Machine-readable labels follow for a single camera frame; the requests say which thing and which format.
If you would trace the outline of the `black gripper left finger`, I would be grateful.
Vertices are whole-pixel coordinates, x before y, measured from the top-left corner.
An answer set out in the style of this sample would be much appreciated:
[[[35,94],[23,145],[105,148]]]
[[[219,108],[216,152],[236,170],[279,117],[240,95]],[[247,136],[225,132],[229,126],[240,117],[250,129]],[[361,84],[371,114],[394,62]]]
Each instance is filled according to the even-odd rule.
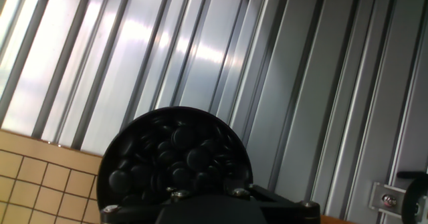
[[[194,190],[178,189],[176,187],[167,187],[166,191],[170,196],[170,200],[172,201],[182,201],[195,196]]]

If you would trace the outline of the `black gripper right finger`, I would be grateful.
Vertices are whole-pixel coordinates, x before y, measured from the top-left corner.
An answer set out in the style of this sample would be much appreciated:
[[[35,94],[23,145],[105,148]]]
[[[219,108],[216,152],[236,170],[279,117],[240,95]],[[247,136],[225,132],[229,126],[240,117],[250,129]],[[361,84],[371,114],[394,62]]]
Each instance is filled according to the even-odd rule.
[[[224,184],[225,193],[235,198],[251,198],[251,192],[245,188],[243,183],[226,182]]]

